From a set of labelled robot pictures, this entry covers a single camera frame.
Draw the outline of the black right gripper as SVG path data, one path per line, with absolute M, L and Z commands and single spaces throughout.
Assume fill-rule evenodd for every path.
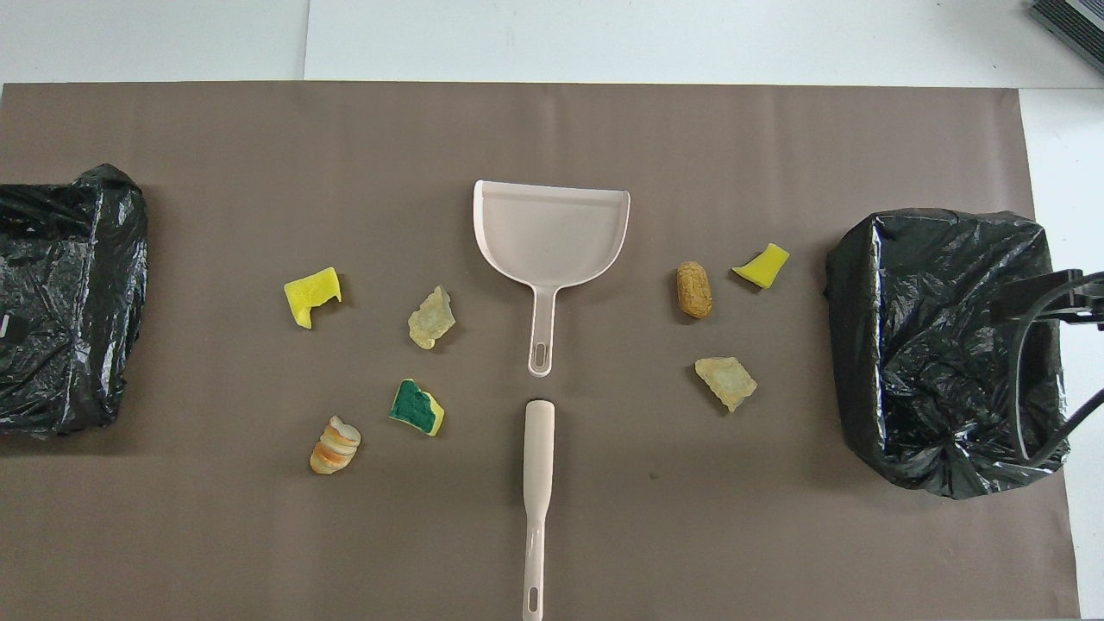
M 1103 323 L 1103 274 L 1060 270 L 1000 283 L 1000 326 L 1019 323 L 1064 322 L 1068 325 Z

